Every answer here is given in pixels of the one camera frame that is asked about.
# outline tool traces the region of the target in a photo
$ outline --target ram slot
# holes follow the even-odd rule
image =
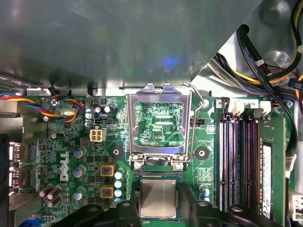
[[[239,123],[235,122],[234,124],[235,130],[233,134],[233,150],[234,150],[234,157],[233,157],[233,187],[234,187],[234,203],[233,204],[239,204],[239,191],[238,191],[238,171],[239,171],[239,165],[238,165],[238,140],[239,140]]]
[[[238,122],[219,123],[219,207],[225,212],[229,206],[239,204],[238,130]]]
[[[228,151],[229,151],[229,124],[224,123],[224,151],[223,151],[223,180],[224,180],[224,211],[227,212],[228,208]]]
[[[224,172],[223,172],[223,151],[224,151],[224,140],[223,140],[223,122],[220,122],[220,126],[219,126],[219,132],[220,132],[220,134],[219,134],[219,148],[220,148],[220,156],[219,156],[219,160],[220,160],[220,164],[219,164],[219,168],[220,168],[220,170],[219,170],[219,173],[220,173],[220,176],[219,176],[219,178],[220,178],[220,182],[219,182],[219,196],[220,196],[220,198],[219,198],[219,207],[220,207],[220,210],[223,210],[223,200],[222,200],[222,198],[223,198],[223,187],[224,187],[224,185],[223,185],[223,174],[224,174]]]
[[[251,181],[251,160],[252,160],[252,123],[249,122],[247,124],[247,190],[248,190],[248,199],[247,199],[247,207],[251,208],[251,200],[252,200],[252,181]]]
[[[229,123],[229,151],[228,151],[228,206],[233,205],[233,158],[234,158],[234,124]]]
[[[241,176],[241,204],[248,207],[249,187],[248,187],[248,124],[241,122],[241,140],[240,140],[240,176]]]
[[[252,166],[252,199],[251,209],[254,212],[259,211],[259,201],[260,201],[260,130],[259,124],[257,122],[252,123],[252,156],[251,166]]]

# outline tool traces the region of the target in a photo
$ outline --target white connector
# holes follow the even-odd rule
[[[232,113],[234,116],[240,116],[244,112],[245,104],[243,100],[235,100],[230,102],[228,112]]]
[[[91,142],[102,142],[106,140],[106,129],[91,129],[89,134]]]
[[[263,109],[262,116],[266,116],[271,112],[271,102],[270,101],[261,101],[260,106]]]
[[[303,221],[303,194],[288,189],[290,217],[293,221]]]

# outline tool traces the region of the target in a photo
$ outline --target label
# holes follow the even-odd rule
[[[244,107],[246,109],[257,109],[259,108],[259,100],[258,99],[231,99],[230,103],[234,103],[237,100],[241,100],[244,102]],[[221,99],[216,99],[216,108],[222,108]]]
[[[66,151],[63,154],[60,154],[61,158],[64,158],[63,160],[60,160],[61,166],[60,166],[60,181],[68,181],[68,173],[67,171],[69,170],[68,168],[68,163],[69,163],[69,152]]]
[[[271,208],[271,147],[263,145],[262,214],[270,218]]]

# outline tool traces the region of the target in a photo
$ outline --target electrolytic capacitor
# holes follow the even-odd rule
[[[72,172],[73,176],[76,178],[82,177],[86,172],[86,168],[84,166],[78,166]]]
[[[47,199],[48,200],[53,200],[57,195],[60,194],[62,191],[60,186],[54,187],[48,194],[47,194]]]
[[[61,140],[61,139],[64,139],[64,137],[65,137],[65,134],[63,132],[53,133],[51,135],[52,140]]]
[[[208,197],[205,197],[203,194],[199,195],[199,200],[206,201],[206,202],[210,201],[210,199]]]
[[[86,189],[84,187],[78,187],[77,190],[74,192],[73,197],[75,200],[80,200],[85,196]]]
[[[121,197],[122,196],[122,191],[120,189],[116,189],[114,192],[116,197]]]
[[[53,189],[53,186],[51,184],[48,184],[46,187],[41,189],[41,191],[39,192],[39,196],[41,198],[44,198],[52,189]]]
[[[86,154],[86,148],[85,147],[79,147],[74,150],[74,156],[75,158],[81,158]]]
[[[105,106],[104,107],[104,112],[106,113],[106,114],[110,114],[110,113],[113,113],[115,111],[115,109],[114,109],[114,107],[112,107],[112,106]]]
[[[58,204],[58,202],[60,202],[61,201],[61,196],[60,195],[57,195],[53,200],[51,200],[51,201],[48,201],[47,203],[46,203],[46,206],[48,207],[48,208],[53,208],[56,204]]]
[[[117,169],[115,172],[115,179],[120,180],[123,177],[124,173],[124,169]]]
[[[204,196],[209,196],[210,194],[208,187],[204,184],[200,185],[199,190]]]
[[[122,183],[123,183],[122,181],[115,181],[114,182],[115,188],[120,188],[121,189],[122,188]]]

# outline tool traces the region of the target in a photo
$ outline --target wire bundle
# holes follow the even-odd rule
[[[41,105],[37,104],[34,100],[32,100],[28,97],[17,96],[14,93],[9,93],[9,92],[0,93],[0,100],[20,102],[38,112],[40,112],[44,116],[47,116],[51,120],[56,121],[56,122],[72,122],[83,113],[83,106],[80,102],[78,102],[70,97],[63,96],[63,95],[55,95],[54,98],[56,100],[63,100],[68,103],[73,103],[77,107],[75,114],[72,116],[59,116],[59,115],[47,110],[46,108],[42,107]]]

